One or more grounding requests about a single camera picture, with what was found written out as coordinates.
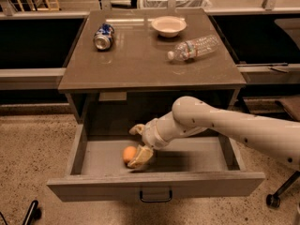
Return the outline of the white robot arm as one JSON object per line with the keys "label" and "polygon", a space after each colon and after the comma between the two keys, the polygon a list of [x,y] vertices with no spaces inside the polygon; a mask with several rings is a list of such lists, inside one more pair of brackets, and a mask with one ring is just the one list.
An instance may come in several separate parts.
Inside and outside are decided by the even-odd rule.
{"label": "white robot arm", "polygon": [[141,167],[171,141],[207,129],[300,170],[299,122],[217,109],[195,97],[180,97],[167,114],[130,129],[130,134],[142,136],[142,144],[128,166]]}

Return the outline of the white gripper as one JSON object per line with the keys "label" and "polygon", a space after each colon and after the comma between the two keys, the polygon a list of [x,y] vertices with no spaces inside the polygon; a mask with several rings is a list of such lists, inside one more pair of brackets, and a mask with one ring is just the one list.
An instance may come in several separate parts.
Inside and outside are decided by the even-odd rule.
{"label": "white gripper", "polygon": [[137,124],[129,130],[131,135],[142,135],[145,146],[139,145],[134,158],[128,163],[130,169],[145,165],[153,156],[153,149],[160,150],[170,143],[171,122],[166,119],[153,119],[146,125]]}

